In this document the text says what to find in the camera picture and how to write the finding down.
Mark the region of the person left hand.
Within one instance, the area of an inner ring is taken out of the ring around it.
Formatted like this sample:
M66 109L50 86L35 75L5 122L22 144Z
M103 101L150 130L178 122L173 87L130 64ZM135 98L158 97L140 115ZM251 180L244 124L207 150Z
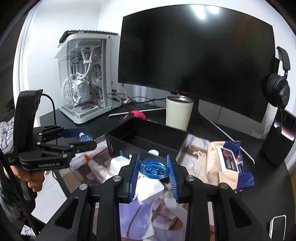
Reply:
M21 166L10 166L13 174L22 181L28 183L28 187L34 192L42 190L43 182L45 180L44 171L29 172L23 169ZM1 167L1 189L3 193L12 193L13 185L10 181L9 175L4 167Z

